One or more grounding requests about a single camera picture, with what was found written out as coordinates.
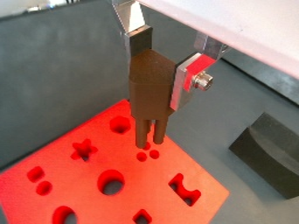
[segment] black curved block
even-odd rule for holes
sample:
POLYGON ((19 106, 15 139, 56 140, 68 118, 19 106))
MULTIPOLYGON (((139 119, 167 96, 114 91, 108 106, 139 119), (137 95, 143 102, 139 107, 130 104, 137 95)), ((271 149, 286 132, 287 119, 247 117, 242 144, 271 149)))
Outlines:
POLYGON ((287 199, 299 196, 299 136, 271 115, 257 119, 230 150, 287 199))

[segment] star-shaped hole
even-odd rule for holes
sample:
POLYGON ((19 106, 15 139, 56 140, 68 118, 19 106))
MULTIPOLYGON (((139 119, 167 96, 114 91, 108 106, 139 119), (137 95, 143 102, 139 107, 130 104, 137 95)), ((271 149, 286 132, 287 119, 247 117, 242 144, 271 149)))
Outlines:
POLYGON ((71 154, 72 159, 83 159, 84 161, 90 160, 90 155, 98 152, 98 148, 91 145, 90 139, 86 139, 82 143, 74 143, 72 147, 75 149, 71 154))

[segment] diamond-shaped hole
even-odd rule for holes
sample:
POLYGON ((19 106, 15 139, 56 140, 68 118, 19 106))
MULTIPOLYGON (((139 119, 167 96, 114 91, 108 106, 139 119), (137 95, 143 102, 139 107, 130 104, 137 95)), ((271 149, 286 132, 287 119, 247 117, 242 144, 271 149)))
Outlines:
POLYGON ((142 209, 137 213, 137 215, 134 217, 134 222, 137 224, 149 224, 149 223, 153 222, 153 217, 151 217, 151 215, 149 214, 149 212, 145 209, 142 209))

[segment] red board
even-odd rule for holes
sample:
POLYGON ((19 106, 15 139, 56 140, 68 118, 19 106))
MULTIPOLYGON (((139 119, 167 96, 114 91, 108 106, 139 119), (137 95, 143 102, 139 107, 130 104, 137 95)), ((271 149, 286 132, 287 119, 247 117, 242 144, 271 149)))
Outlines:
POLYGON ((174 141, 135 147, 130 103, 118 105, 2 173, 11 224, 210 223, 230 192, 174 141), (119 192, 107 192, 118 181, 119 192))

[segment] metal bracket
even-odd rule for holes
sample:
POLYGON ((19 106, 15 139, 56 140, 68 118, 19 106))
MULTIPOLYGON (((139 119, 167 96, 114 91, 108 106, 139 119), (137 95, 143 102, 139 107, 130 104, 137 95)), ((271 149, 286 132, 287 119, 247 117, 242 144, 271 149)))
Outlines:
POLYGON ((146 24, 141 3, 133 0, 108 0, 114 5, 126 43, 128 64, 143 50, 153 48, 154 28, 146 24))
POLYGON ((178 110, 193 98, 193 90, 206 91, 211 87, 213 77, 205 70, 221 59, 230 47, 215 38, 198 31, 194 47, 198 50, 177 68, 173 86, 171 108, 178 110))

